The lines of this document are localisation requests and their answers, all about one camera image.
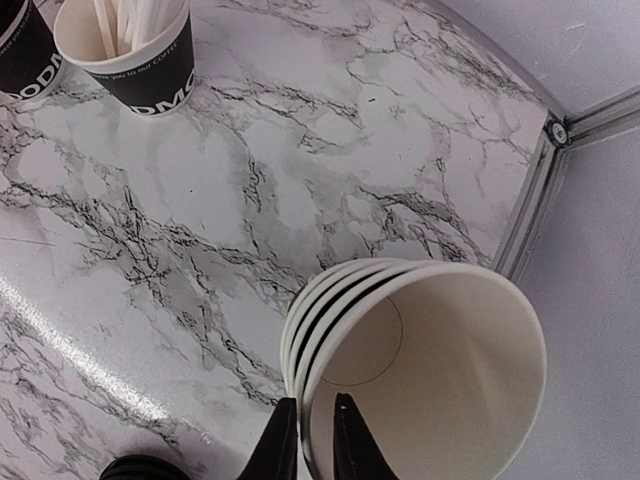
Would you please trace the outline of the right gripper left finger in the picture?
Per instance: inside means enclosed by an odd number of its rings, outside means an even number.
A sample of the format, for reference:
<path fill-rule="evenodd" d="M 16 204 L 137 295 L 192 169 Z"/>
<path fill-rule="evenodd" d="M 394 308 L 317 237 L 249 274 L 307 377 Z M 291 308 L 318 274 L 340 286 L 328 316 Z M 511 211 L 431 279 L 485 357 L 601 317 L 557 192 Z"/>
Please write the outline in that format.
<path fill-rule="evenodd" d="M 278 401 L 254 451 L 241 472 L 241 480 L 292 480 L 298 473 L 297 402 Z"/>

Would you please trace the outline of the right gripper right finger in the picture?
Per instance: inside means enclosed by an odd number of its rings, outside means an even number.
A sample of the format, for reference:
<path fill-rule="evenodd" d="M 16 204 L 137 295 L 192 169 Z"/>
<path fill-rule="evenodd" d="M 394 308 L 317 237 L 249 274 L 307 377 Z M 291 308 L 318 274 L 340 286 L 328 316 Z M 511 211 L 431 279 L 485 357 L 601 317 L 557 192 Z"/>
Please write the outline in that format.
<path fill-rule="evenodd" d="M 346 393 L 337 394 L 334 402 L 333 473 L 339 480 L 398 479 Z"/>

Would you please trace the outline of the stack of paper coffee cups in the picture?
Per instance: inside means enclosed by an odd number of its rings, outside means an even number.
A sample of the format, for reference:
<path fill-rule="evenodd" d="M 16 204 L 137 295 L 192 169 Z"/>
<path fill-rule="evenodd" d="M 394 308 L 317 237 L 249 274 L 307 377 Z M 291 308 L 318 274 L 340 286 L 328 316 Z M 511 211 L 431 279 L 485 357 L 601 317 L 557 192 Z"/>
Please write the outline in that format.
<path fill-rule="evenodd" d="M 337 477 L 336 400 L 349 395 L 402 479 L 496 479 L 540 411 L 547 352 L 536 311 L 489 269 L 364 258 L 313 277 L 280 343 L 315 479 Z"/>

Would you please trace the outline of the stack of black cup lids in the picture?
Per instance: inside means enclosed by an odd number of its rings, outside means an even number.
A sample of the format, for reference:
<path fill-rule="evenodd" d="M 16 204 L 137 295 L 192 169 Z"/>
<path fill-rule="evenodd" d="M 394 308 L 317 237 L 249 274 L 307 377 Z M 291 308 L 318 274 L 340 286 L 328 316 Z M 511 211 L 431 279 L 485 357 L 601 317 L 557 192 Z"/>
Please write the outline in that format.
<path fill-rule="evenodd" d="M 189 480 L 177 466 L 151 455 L 132 454 L 114 459 L 99 480 Z"/>

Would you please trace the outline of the black cup holding straws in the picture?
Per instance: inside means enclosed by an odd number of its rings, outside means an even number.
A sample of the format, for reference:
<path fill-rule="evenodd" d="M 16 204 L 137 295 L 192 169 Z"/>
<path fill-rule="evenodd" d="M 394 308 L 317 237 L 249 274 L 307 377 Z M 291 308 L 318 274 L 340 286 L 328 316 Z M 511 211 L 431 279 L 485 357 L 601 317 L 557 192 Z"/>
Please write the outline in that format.
<path fill-rule="evenodd" d="M 153 40 L 111 59 L 103 46 L 95 8 L 89 1 L 64 2 L 53 33 L 65 60 L 87 72 L 137 115 L 167 115 L 191 95 L 195 60 L 187 1 Z"/>

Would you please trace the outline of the single black paper coffee cup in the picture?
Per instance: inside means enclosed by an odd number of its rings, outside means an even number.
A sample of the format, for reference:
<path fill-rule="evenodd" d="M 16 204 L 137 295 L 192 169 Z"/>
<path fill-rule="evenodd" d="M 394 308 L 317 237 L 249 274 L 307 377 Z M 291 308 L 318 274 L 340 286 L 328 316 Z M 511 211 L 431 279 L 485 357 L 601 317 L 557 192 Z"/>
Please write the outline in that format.
<path fill-rule="evenodd" d="M 1 2 L 1 93 L 18 102 L 38 101 L 62 77 L 64 59 L 33 1 Z"/>

